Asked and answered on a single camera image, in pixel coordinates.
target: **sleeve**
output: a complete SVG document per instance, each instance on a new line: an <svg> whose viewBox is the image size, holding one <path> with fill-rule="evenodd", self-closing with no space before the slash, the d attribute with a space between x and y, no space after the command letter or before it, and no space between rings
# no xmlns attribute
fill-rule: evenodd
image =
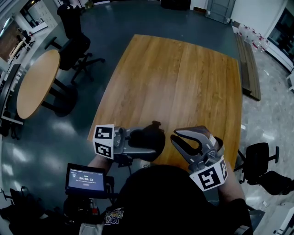
<svg viewBox="0 0 294 235"><path fill-rule="evenodd" d="M227 234L234 234L241 226L247 226L249 229L244 235L252 235L252 225L246 202L243 199L235 199L227 204L221 205L223 214L223 225Z"/></svg>

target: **bottle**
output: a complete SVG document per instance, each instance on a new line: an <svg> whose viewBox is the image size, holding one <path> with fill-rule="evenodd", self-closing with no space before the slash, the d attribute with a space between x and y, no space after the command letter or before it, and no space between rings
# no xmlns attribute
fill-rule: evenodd
<svg viewBox="0 0 294 235"><path fill-rule="evenodd" d="M250 34L248 35L248 38L247 38L247 40L246 40L246 42L248 42L248 43L252 43L254 40L256 40L256 39L258 39L257 38L257 34L256 34L256 32L255 32L255 29L252 29L252 31L250 32Z"/></svg>
<svg viewBox="0 0 294 235"><path fill-rule="evenodd" d="M262 40L263 40L263 37L260 36L258 38L255 38L253 41L252 41L252 46L255 50L261 50L261 44L262 44Z"/></svg>
<svg viewBox="0 0 294 235"><path fill-rule="evenodd" d="M261 45L261 50L266 51L269 46L268 40L263 40L263 44Z"/></svg>
<svg viewBox="0 0 294 235"><path fill-rule="evenodd" d="M243 24L241 27L239 27L238 34L241 36L241 38L243 40L246 40L246 38L248 37L249 32L250 32L250 28L248 26Z"/></svg>

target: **wooden table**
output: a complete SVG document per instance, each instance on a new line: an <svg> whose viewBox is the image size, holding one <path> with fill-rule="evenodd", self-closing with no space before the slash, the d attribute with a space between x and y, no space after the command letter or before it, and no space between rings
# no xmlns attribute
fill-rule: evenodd
<svg viewBox="0 0 294 235"><path fill-rule="evenodd" d="M55 79L60 64L60 55L57 50L49 50L41 55L28 70L23 78L17 96L17 113L22 119L32 116L40 105L45 106L65 116L74 108L77 100L77 90L73 86L66 86ZM57 91L52 87L56 84L62 90ZM47 103L45 98L48 93L57 99L54 105Z"/></svg>
<svg viewBox="0 0 294 235"><path fill-rule="evenodd" d="M9 54L9 58L12 59L17 54L17 52L20 49L20 47L24 44L24 41L25 41L25 39L17 44L16 48L13 49L11 51L11 53Z"/></svg>
<svg viewBox="0 0 294 235"><path fill-rule="evenodd" d="M176 128L205 125L224 140L225 159L234 167L241 108L235 59L190 43L135 35L109 81L88 140L98 124L128 128L160 121L166 142L155 163L187 169L170 135Z"/></svg>

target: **round wooden table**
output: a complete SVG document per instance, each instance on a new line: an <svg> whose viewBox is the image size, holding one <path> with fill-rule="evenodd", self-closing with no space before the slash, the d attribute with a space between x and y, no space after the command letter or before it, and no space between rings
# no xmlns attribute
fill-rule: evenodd
<svg viewBox="0 0 294 235"><path fill-rule="evenodd" d="M65 116L72 111L78 93L75 87L66 86L55 78L59 64L58 51L49 50L41 55L28 70L17 95L17 113L20 118L29 118L40 105L53 110L60 116ZM54 89L53 83L62 91ZM48 93L56 97L54 105L44 101Z"/></svg>

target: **metal frame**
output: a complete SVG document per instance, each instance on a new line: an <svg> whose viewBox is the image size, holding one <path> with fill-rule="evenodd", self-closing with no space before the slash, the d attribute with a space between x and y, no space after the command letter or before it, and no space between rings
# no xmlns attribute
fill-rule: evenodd
<svg viewBox="0 0 294 235"><path fill-rule="evenodd" d="M15 79L17 79L17 76L19 77L19 79L22 78L25 75L26 71L27 70L24 69L23 67L21 67L20 64L14 64L12 66L11 71L8 74L8 78L7 78L6 83L3 87L2 93L0 95L0 102L4 100L2 108L1 108L2 109L1 110L1 119L5 119L7 121L17 123L20 125L23 125L23 122L4 116L4 111L5 111L5 106L6 106L8 97L9 97L9 93L11 92L11 86L12 86L13 81L15 81Z"/></svg>

